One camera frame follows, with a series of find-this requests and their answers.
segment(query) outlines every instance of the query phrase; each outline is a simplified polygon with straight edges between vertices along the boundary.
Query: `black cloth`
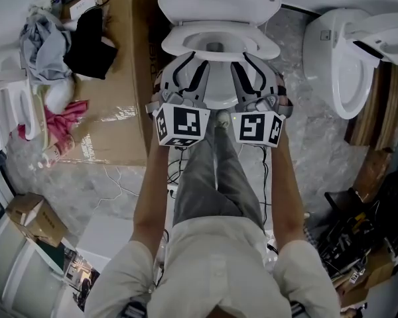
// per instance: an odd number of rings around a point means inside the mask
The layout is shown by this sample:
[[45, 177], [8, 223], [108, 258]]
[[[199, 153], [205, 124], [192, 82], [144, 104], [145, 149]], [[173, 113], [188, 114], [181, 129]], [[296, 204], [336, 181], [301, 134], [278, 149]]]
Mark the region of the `black cloth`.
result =
[[64, 63], [74, 73], [104, 80], [117, 49], [101, 41], [102, 17], [102, 9], [97, 8], [85, 12], [78, 19], [72, 46], [64, 57]]

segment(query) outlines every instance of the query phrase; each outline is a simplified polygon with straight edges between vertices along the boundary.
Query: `gray cloth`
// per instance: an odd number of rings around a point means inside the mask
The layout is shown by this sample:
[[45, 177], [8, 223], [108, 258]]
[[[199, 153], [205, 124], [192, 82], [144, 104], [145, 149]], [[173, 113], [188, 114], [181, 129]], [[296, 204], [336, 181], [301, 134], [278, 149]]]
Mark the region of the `gray cloth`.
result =
[[264, 229], [259, 200], [246, 178], [226, 130], [214, 127], [214, 116], [211, 114], [205, 138], [191, 148], [190, 158], [181, 176], [173, 225], [187, 219], [214, 215], [247, 217]]
[[22, 55], [29, 67], [33, 83], [52, 85], [71, 75], [64, 55], [71, 47], [71, 36], [50, 13], [31, 15], [20, 35]]

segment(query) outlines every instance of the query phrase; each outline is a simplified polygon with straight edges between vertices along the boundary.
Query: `toilet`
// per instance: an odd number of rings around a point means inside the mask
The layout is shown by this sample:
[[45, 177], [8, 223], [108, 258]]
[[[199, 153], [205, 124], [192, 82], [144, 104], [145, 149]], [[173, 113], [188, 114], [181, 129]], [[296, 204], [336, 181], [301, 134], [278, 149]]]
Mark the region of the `toilet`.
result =
[[25, 137], [31, 140], [41, 133], [35, 99], [19, 53], [0, 65], [0, 150], [6, 152], [9, 133], [25, 125]]
[[258, 26], [280, 9], [281, 0], [158, 0], [158, 4], [174, 25], [162, 43], [163, 50], [174, 56], [196, 53], [180, 71], [180, 82], [190, 85], [197, 67], [204, 60], [210, 62], [204, 98], [209, 109], [237, 104], [232, 62], [240, 62], [255, 84], [256, 71], [245, 61], [244, 52], [263, 60], [280, 54], [280, 48]]
[[341, 118], [354, 118], [365, 105], [380, 60], [398, 65], [398, 13], [329, 11], [307, 26], [302, 58], [314, 94]]

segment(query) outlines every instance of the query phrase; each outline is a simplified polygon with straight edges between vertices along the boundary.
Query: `floor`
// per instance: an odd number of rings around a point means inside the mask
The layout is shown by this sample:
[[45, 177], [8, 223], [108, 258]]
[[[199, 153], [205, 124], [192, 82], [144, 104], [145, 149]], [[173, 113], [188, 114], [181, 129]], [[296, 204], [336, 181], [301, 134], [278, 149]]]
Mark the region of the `floor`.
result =
[[[302, 200], [306, 210], [311, 212], [311, 219], [317, 220], [329, 209], [323, 193], [340, 191], [352, 185], [367, 148], [346, 144], [343, 137], [347, 121], [337, 117], [323, 101], [312, 96], [302, 71], [302, 38], [308, 22], [306, 15], [281, 9], [262, 29], [281, 48], [281, 55], [272, 63], [284, 74], [288, 96], [295, 105], [294, 113], [287, 121], [291, 155]], [[239, 152], [241, 146], [235, 143], [235, 148]], [[121, 193], [106, 172], [115, 180], [121, 173], [121, 186], [138, 193], [144, 168], [57, 164], [50, 170], [41, 170], [36, 168], [40, 149], [38, 140], [24, 142], [13, 133], [7, 160], [9, 177], [17, 191], [33, 191], [47, 198], [69, 228], [69, 239], [74, 244], [93, 213], [132, 218], [137, 197], [126, 191]], [[176, 160], [179, 154], [179, 151], [172, 151], [170, 159]], [[246, 145], [239, 155], [260, 201], [263, 201], [262, 158], [260, 149]], [[267, 199], [270, 202], [270, 187], [267, 188]], [[168, 203], [168, 226], [172, 217], [172, 201], [169, 199]], [[269, 229], [271, 226], [269, 221], [266, 227]]]

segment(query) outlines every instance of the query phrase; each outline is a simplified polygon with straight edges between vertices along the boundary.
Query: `sleeve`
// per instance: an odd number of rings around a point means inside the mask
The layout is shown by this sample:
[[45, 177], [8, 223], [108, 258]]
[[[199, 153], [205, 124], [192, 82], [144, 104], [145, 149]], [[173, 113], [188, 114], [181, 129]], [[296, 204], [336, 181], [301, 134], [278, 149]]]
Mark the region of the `sleeve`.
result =
[[304, 240], [286, 244], [280, 251], [273, 277], [289, 301], [305, 306], [311, 317], [340, 316], [338, 294], [316, 249]]
[[153, 281], [153, 259], [149, 249], [130, 241], [106, 265], [86, 302], [85, 317], [115, 318], [129, 298], [146, 293]]

